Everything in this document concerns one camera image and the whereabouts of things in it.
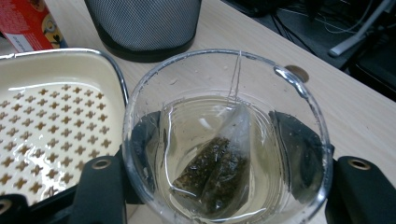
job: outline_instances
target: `water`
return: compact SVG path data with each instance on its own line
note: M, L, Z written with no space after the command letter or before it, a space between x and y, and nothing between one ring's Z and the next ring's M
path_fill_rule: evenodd
M285 192L284 165L281 150L266 105L248 105L249 167L248 190L236 193L239 202L233 211L209 217L200 209L200 202L177 199L172 188L175 179L197 155L198 148L219 135L221 125L236 104L220 96L201 96L173 102L164 107L160 124L163 142L157 151L155 174L159 192L167 205L197 223L254 222L271 217L278 209Z

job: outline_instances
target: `metal rivet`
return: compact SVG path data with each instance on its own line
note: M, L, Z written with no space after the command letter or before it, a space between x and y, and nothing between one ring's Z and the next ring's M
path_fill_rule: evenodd
M93 163L92 168L95 170L101 170L107 168L111 164L110 160L99 160Z
M12 205L12 201L9 199L0 200L0 215L3 215Z
M368 164L365 161L350 159L347 162L349 163L349 165L351 165L352 167L354 167L356 169L360 169L360 170L370 170L371 169L370 164Z

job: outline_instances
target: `tea bag string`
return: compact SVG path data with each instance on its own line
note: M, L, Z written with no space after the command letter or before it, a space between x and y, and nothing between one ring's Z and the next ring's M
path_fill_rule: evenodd
M241 74L241 62L242 62L242 51L239 50L238 56L236 57L236 62L235 62L235 67L233 69L233 79L231 80L231 87L230 91L228 92L228 99L231 98L231 93L233 92L233 85L235 82L235 77L236 77L236 86L235 86L235 102L236 102L236 97L239 91L239 77Z

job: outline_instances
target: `black cable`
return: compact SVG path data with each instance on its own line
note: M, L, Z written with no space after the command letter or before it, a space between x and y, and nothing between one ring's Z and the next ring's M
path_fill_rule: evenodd
M287 38L290 42L293 42L293 43L294 43L294 41L292 41L292 39L291 39L290 33L288 32L287 29L285 29L285 26L281 25L281 27L282 27L283 33L285 33L286 38Z
M293 36L290 34L290 32L287 30L285 32L286 32L286 35L288 36L288 40L291 41L293 44L295 44Z
M283 36L282 33L280 32L279 27L277 26L277 23L276 23L276 21L275 21L275 19L274 19L274 15L273 15L272 13L271 13L271 19L272 19L272 21L273 21L273 23L274 23L275 28L277 29L277 32L278 32L281 36Z
M283 27L283 29L285 29L286 31L288 31L291 35L293 35L295 38L297 38L300 43L302 43L313 55L318 56L311 48L309 48L308 45L305 44L305 42L299 37L297 36L297 34L295 34L291 29L289 29L289 27L287 27L285 24L283 24L283 22L281 21L281 19L277 16L276 13L274 13L274 19Z

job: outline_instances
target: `mesh trash can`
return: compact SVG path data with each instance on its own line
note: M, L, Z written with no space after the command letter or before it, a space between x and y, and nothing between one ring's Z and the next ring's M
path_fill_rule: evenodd
M160 62L193 42L202 0L85 0L96 31L114 55Z

